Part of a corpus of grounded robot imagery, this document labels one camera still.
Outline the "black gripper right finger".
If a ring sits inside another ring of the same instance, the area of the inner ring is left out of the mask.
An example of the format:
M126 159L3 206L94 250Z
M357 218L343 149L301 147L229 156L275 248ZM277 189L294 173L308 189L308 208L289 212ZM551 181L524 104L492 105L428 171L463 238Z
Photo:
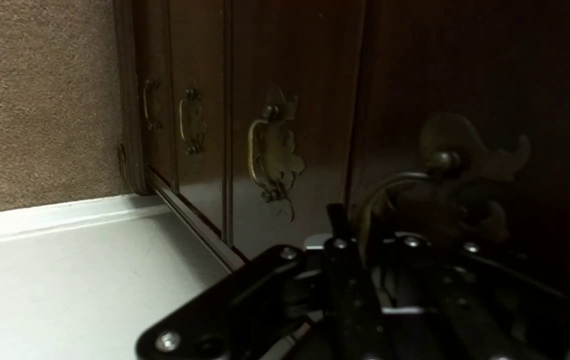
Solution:
M388 315L407 320L447 360L570 360L570 288L560 292L479 251L442 253L409 232L376 230L336 206Z

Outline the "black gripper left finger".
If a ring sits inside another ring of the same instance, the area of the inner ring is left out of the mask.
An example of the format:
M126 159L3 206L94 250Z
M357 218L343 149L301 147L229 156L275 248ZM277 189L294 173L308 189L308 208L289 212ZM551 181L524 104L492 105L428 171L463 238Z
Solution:
M331 250L271 245L145 328L135 360L337 360L326 320Z

